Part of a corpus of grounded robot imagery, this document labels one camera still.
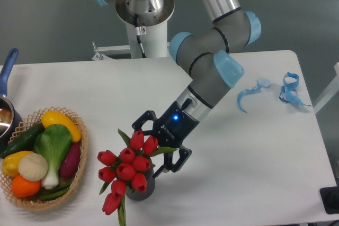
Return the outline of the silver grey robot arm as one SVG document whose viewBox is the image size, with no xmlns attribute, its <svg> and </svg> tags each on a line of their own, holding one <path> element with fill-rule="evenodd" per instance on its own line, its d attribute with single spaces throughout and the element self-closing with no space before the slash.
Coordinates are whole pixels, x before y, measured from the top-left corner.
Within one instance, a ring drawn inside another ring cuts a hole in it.
<svg viewBox="0 0 339 226">
<path fill-rule="evenodd" d="M 179 150 L 179 159 L 164 154 L 158 169 L 176 172 L 191 155 L 183 140 L 220 102 L 244 74 L 243 67 L 231 53 L 257 40 L 261 24 L 252 12 L 242 10 L 238 0 L 203 0 L 212 29 L 195 36 L 188 32 L 167 38 L 167 21 L 174 12 L 173 0 L 97 0 L 101 5 L 114 3 L 125 23 L 132 58 L 160 58 L 170 55 L 191 77 L 191 83 L 161 117 L 145 112 L 132 127 L 138 131 L 147 121 L 153 122 L 145 135 L 158 139 L 160 147 Z"/>
</svg>

